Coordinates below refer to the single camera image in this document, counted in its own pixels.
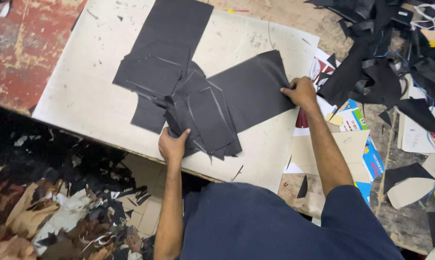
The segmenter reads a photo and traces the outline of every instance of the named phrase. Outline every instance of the red painted table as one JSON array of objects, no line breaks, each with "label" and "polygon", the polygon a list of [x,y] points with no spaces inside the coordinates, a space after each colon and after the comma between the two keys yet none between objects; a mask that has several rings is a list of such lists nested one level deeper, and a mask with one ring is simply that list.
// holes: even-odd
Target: red painted table
[{"label": "red painted table", "polygon": [[86,1],[13,1],[0,17],[0,106],[30,115]]}]

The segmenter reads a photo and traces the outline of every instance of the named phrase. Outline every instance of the navy blue shirt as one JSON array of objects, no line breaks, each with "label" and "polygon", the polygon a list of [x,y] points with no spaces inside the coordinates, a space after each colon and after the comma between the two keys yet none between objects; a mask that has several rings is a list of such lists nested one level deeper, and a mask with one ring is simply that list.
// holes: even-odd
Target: navy blue shirt
[{"label": "navy blue shirt", "polygon": [[273,192],[244,183],[211,183],[189,193],[184,207],[181,260],[403,260],[350,185],[330,191],[321,227]]}]

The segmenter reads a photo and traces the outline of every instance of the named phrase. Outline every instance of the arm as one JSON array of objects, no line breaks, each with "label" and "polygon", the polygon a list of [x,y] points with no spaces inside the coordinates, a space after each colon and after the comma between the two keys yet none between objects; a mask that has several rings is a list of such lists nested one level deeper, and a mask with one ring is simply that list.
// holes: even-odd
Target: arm
[{"label": "arm", "polygon": [[157,237],[155,238],[154,259],[169,260],[176,258],[182,249],[182,178],[180,164],[184,156],[184,143],[190,129],[187,129],[178,139],[168,135],[167,128],[163,129],[158,147],[165,159],[166,186],[163,205],[158,221]]},{"label": "arm", "polygon": [[354,185],[353,177],[340,149],[325,123],[316,100],[316,91],[308,77],[291,81],[292,89],[280,91],[299,105],[307,115],[312,146],[325,196],[335,187]]}]

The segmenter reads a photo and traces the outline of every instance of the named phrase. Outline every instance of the blue string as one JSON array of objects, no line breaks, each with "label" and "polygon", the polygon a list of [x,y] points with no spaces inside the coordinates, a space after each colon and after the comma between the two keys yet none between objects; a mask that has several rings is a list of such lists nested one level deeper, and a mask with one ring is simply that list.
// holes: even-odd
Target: blue string
[{"label": "blue string", "polygon": [[[394,51],[390,51],[392,54],[395,54],[396,56],[398,56],[399,58],[401,58],[402,59],[402,62],[404,62],[404,66],[405,66],[405,68],[406,68],[406,70],[407,71],[410,71],[410,69],[409,69],[409,63],[408,63],[408,61],[404,58],[404,57],[402,57],[399,53],[397,53],[397,52],[394,52]],[[430,96],[430,95],[428,95],[428,93],[426,92],[426,90],[425,89],[423,89],[421,86],[419,86],[418,85],[418,83],[415,81],[415,79],[414,79],[414,77],[412,76],[412,74],[411,73],[409,73],[410,74],[410,77],[412,78],[412,81],[413,81],[413,83],[414,83],[414,86],[416,86],[417,88],[419,88],[424,94],[425,94],[425,96],[428,98],[428,100],[431,102],[431,109],[430,109],[430,111],[431,111],[431,113],[433,113],[433,108],[434,108],[434,99]],[[433,148],[434,148],[434,150],[435,150],[435,146],[434,146],[434,143],[431,141],[431,139],[429,138],[429,132],[427,131],[426,132],[426,138],[428,139],[428,142],[429,142],[429,144],[431,144],[431,146],[433,146]]]},{"label": "blue string", "polygon": [[375,56],[375,57],[377,57],[377,58],[380,58],[380,57],[386,57],[386,55],[388,55],[388,51],[387,51],[384,55],[376,56],[376,51],[378,50],[378,46],[380,46],[381,42],[383,41],[383,37],[384,37],[384,33],[383,33],[383,31],[381,31],[381,39],[380,39],[380,41],[378,42],[378,44],[376,45],[376,47],[375,47],[375,52],[373,53],[373,56]]}]

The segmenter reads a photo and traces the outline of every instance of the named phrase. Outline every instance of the wooden table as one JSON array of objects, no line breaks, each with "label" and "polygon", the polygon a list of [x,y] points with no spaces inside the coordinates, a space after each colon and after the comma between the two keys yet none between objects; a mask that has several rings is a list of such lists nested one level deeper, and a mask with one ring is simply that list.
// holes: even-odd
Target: wooden table
[{"label": "wooden table", "polygon": [[[221,10],[237,10],[241,15],[267,20],[320,37],[318,47],[336,53],[342,61],[353,41],[346,39],[337,21],[340,17],[323,9],[314,9],[303,0],[209,0]],[[6,18],[0,18],[0,106],[31,115],[29,109],[39,101],[55,64],[70,35],[70,29],[86,0],[15,0]],[[392,48],[398,49],[399,39]],[[391,110],[392,127],[384,126],[377,116],[384,106],[365,105],[365,121],[386,169],[422,162],[423,155],[397,148],[399,115]],[[297,211],[320,217],[325,197],[318,176],[308,175],[308,196],[296,199],[302,174],[284,174],[279,196]],[[372,184],[370,205],[394,242],[422,254],[432,249],[425,210],[414,203],[395,210],[382,194],[382,175]]]}]

